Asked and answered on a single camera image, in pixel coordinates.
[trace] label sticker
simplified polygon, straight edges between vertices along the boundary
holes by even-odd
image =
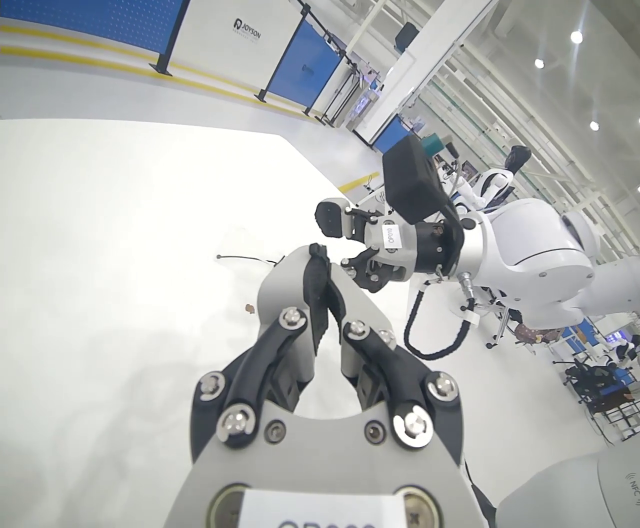
[[[404,499],[391,495],[324,495],[245,490],[238,528],[399,528]]]
[[[400,226],[398,224],[385,224],[382,226],[382,240],[386,250],[401,250]]]

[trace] screw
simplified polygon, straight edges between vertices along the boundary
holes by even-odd
[[[435,381],[429,382],[427,389],[435,399],[440,401],[454,401],[458,397],[458,386],[455,380],[445,372],[440,372]]]
[[[382,444],[386,437],[384,425],[376,420],[368,422],[364,427],[364,437],[370,444]]]
[[[427,431],[427,422],[416,413],[407,413],[404,417],[404,432],[415,438]]]
[[[285,330],[293,331],[302,328],[307,320],[295,306],[291,306],[281,311],[278,322]]]
[[[380,332],[378,333],[380,334],[380,339],[382,339],[382,341],[387,345],[391,343],[396,337],[390,330],[380,330]]]
[[[249,416],[243,411],[227,413],[222,422],[222,426],[227,430],[230,436],[244,433]]]
[[[290,308],[284,314],[284,320],[289,326],[296,326],[296,324],[300,321],[300,312],[298,312],[295,308]]]
[[[215,400],[225,389],[225,375],[222,372],[209,372],[200,378],[200,400]]]
[[[362,321],[353,321],[349,330],[353,335],[364,335],[367,331],[367,326]]]
[[[247,487],[243,484],[235,484],[222,489],[213,500],[207,526],[238,526],[246,489]]]
[[[424,490],[407,486],[398,490],[395,495],[404,497],[404,513],[407,526],[412,528],[434,528],[442,525],[438,506]]]
[[[255,412],[244,403],[236,403],[227,408],[216,424],[216,436],[226,443],[230,436],[250,435],[255,429]]]
[[[279,444],[287,434],[287,428],[280,420],[272,420],[264,430],[264,439],[268,444]]]

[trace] joyson sign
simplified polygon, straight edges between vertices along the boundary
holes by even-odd
[[[243,22],[242,19],[236,19],[234,22],[234,32],[245,38],[249,38],[254,42],[258,42],[262,34],[255,28],[252,28],[249,24]]]

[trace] black cable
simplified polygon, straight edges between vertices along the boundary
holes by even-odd
[[[277,266],[279,263],[281,263],[284,260],[284,257],[282,257],[278,262],[276,262],[275,260],[262,260],[262,259],[258,259],[257,257],[243,257],[242,255],[216,255],[217,259],[246,259],[246,260],[257,260],[258,262],[264,262],[265,264],[272,264],[274,266]]]
[[[428,285],[429,285],[429,281],[424,283],[425,290]],[[406,326],[404,328],[404,345],[417,358],[420,358],[426,361],[433,361],[436,359],[442,359],[443,357],[448,356],[449,354],[451,354],[452,352],[455,352],[456,350],[458,350],[458,348],[460,348],[460,345],[462,345],[462,342],[465,340],[465,337],[467,337],[469,328],[471,327],[471,322],[467,320],[462,321],[462,325],[460,326],[458,335],[456,336],[455,341],[450,346],[443,348],[439,352],[434,352],[433,354],[423,354],[422,352],[420,352],[416,347],[414,347],[410,343],[409,335],[411,334],[411,328],[413,326],[413,322],[415,321],[415,317],[418,314],[418,308],[420,308],[420,303],[422,303],[422,298],[424,297],[425,290],[420,290],[418,292],[418,295],[416,295],[415,297],[415,301],[413,302],[413,308],[411,309],[411,313],[409,314],[409,320],[406,322]],[[474,299],[469,300],[469,303],[467,305],[467,311],[473,312],[475,305],[476,305],[476,301]]]

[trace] white column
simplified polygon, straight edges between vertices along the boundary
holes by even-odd
[[[380,99],[356,128],[371,142],[409,97],[429,81],[497,0],[445,0],[389,70]]]
[[[373,22],[373,19],[376,18],[376,15],[380,11],[382,11],[382,8],[385,6],[386,3],[387,3],[387,0],[378,0],[378,2],[371,8],[371,10],[369,11],[369,14],[367,14],[367,17],[362,22],[362,25],[358,28],[358,31],[356,31],[356,34],[353,35],[353,38],[347,44],[347,48],[345,50],[347,52],[347,56],[349,56],[349,53],[353,51],[353,48],[360,40],[360,37],[364,35],[364,33],[367,31],[367,29],[371,25],[371,22]]]

